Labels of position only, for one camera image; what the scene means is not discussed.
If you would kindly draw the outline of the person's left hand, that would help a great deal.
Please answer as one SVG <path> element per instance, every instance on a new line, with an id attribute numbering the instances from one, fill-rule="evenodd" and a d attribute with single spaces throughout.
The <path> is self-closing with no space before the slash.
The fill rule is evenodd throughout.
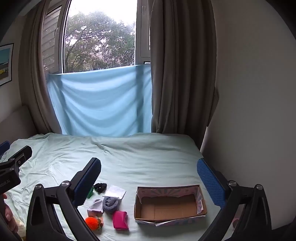
<path id="1" fill-rule="evenodd" d="M 5 203 L 5 217 L 8 221 L 8 227 L 12 232 L 17 233 L 18 232 L 18 225 L 16 224 L 16 220 L 13 216 L 13 213 L 10 209 L 10 207 Z"/>

